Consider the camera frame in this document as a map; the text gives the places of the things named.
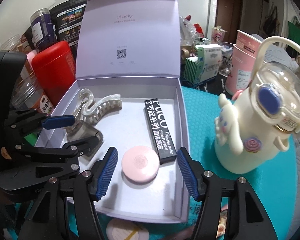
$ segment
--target pink swirl decoration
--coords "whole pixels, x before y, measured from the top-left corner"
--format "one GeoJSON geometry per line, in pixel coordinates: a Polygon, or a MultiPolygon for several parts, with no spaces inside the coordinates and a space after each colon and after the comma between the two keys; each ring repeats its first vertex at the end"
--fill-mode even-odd
{"type": "Polygon", "coordinates": [[[257,153],[262,149],[262,142],[256,137],[246,139],[243,145],[247,152],[257,153]]]}

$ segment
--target wooden door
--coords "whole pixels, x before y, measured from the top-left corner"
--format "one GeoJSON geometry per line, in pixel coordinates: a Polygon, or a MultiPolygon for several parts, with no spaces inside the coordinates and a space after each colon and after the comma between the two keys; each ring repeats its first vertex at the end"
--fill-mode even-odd
{"type": "Polygon", "coordinates": [[[221,26],[226,32],[223,41],[235,43],[240,27],[242,0],[218,0],[215,26],[221,26]]]}

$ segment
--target teal tablecloth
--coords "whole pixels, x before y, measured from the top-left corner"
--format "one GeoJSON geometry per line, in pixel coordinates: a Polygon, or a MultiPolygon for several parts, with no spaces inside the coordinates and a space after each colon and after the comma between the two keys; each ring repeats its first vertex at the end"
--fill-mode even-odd
{"type": "MultiPolygon", "coordinates": [[[[213,171],[220,177],[236,179],[239,176],[224,169],[214,151],[214,118],[220,111],[218,96],[185,87],[182,91],[186,104],[192,158],[200,161],[206,170],[213,171]]],[[[297,164],[292,138],[287,152],[279,153],[274,159],[244,176],[266,208],[278,239],[284,240],[293,217],[297,194],[297,164]]],[[[150,232],[150,240],[162,238],[194,224],[198,207],[198,203],[191,197],[188,223],[172,225],[144,223],[150,232]]],[[[77,233],[73,206],[69,207],[69,214],[70,228],[77,233]]],[[[98,216],[106,237],[106,225],[112,218],[102,214],[98,216]]]]}

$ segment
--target pink paper cup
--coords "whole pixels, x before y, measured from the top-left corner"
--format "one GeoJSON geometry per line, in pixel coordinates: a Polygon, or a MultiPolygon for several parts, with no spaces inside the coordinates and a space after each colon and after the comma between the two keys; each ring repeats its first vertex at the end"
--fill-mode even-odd
{"type": "Polygon", "coordinates": [[[226,80],[226,91],[234,95],[238,90],[245,90],[249,85],[253,64],[256,59],[245,53],[235,44],[232,54],[232,69],[226,80]]]}
{"type": "Polygon", "coordinates": [[[251,35],[238,30],[236,45],[250,56],[256,57],[261,41],[251,35]]]}

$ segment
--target clear hair clip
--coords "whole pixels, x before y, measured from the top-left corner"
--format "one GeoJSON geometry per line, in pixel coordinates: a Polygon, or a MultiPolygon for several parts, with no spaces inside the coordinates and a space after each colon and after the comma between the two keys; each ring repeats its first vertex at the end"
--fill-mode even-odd
{"type": "Polygon", "coordinates": [[[84,88],[78,96],[78,103],[74,116],[77,120],[96,125],[109,112],[122,108],[121,95],[110,95],[96,101],[91,90],[84,88]]]}

